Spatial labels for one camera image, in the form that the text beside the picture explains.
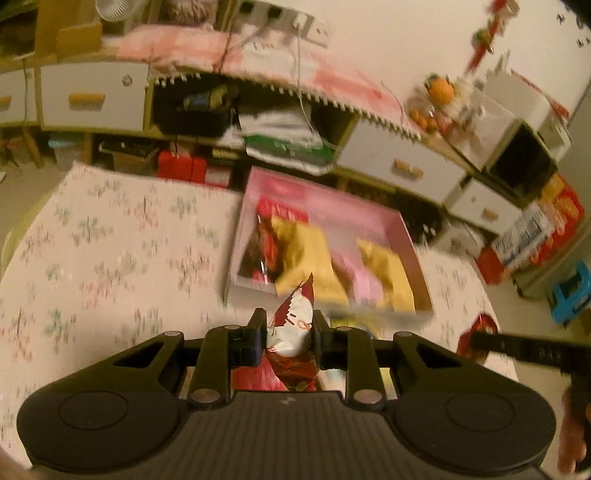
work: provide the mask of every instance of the floral bedsheet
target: floral bedsheet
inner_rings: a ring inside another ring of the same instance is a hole
[[[198,338],[248,322],[251,312],[222,300],[241,199],[73,166],[0,283],[2,448],[30,465],[16,417],[43,385],[166,330]],[[490,302],[468,262],[426,249],[419,258],[436,314],[415,331],[455,349],[481,310],[493,314]],[[488,367],[517,378],[500,357]]]

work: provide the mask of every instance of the blue stool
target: blue stool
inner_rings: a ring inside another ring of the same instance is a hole
[[[591,303],[591,273],[583,261],[577,262],[577,273],[552,289],[552,318],[558,325],[568,325]]]

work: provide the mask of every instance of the human hand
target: human hand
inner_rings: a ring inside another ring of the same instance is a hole
[[[585,425],[573,414],[573,392],[569,387],[562,396],[564,418],[560,427],[560,446],[558,447],[558,471],[563,474],[574,473],[578,462],[585,459],[587,445],[584,441]],[[591,421],[591,404],[587,405],[586,421]]]

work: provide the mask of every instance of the white cabinet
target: white cabinet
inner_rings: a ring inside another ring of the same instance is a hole
[[[443,204],[466,173],[420,143],[360,121],[341,153],[338,166],[395,185]]]
[[[0,74],[0,125],[24,122],[25,114],[28,121],[37,119],[33,69]]]
[[[453,216],[498,235],[509,229],[521,215],[519,208],[474,179],[452,195],[446,207]]]
[[[41,67],[45,128],[142,131],[148,65],[64,63]]]

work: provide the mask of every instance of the cardboard box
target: cardboard box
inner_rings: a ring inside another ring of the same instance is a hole
[[[314,308],[322,310],[328,317],[364,314],[380,319],[408,319],[414,323],[431,318],[431,297],[413,242],[399,212],[348,193],[261,168],[252,169],[242,202],[226,283],[225,298],[228,303],[252,309],[261,307],[272,314],[285,300],[285,296],[277,296],[274,285],[238,276],[246,246],[256,227],[256,207],[262,197],[305,211],[310,223],[324,230],[330,249],[358,251],[358,238],[392,249],[400,256],[404,266],[413,290],[416,311],[395,312],[354,302],[342,306],[322,301],[316,301]]]

